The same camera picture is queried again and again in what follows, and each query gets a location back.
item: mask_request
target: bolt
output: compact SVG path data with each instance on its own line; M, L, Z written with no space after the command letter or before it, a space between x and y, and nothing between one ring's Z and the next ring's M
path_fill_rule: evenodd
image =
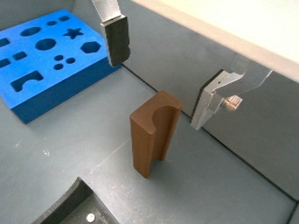
M87 216L87 221L88 221L88 223L93 222L95 219L96 219L95 214L93 214L93 213L89 213L88 216Z
M228 112L235 112L239 108L239 104L242 103L242 101L243 99L239 96L232 95L231 97L223 100L222 106Z

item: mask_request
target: white bracket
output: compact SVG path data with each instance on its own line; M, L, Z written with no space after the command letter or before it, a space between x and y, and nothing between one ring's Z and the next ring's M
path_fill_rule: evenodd
M222 108L235 111L242 103L238 96L260 87L272 70L238 56L232 63L232 73L220 72L203 89L200 100L191 119L191 126L199 130Z

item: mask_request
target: circular hole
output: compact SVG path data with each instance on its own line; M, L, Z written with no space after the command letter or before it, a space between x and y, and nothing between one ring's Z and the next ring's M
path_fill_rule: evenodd
M56 41L52 38L45 38L36 43L35 48L40 51L47 51L51 50L55 47L55 45Z
M57 56L55 56L53 59L55 59L55 60L63 60L63 56L61 56L61 55L57 55Z
M73 59L73 58L68 58L68 59L67 59L67 63L68 63L68 64L72 64L73 62L75 62L75 59Z
M32 27L32 28L29 28L29 29L25 29L24 31L21 31L21 36L24 36L24 37L32 36L32 35L36 34L40 30L41 30L40 27Z
M55 21L51 21L47 23L47 25L56 25L57 23Z
M57 64L57 65L55 65L55 66L53 66L53 69L55 69L55 70L61 70L61 69L63 69L63 64Z

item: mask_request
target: brown wooden block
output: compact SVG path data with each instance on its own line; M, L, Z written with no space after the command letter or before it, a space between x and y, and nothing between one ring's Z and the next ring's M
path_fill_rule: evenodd
M131 114L133 166L144 178L152 160L164 160L183 104L160 91Z

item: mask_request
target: shape sorter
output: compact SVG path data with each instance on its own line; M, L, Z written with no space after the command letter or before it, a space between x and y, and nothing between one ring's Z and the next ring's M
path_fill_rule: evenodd
M0 31L0 96L24 123L119 68L105 40L67 10Z

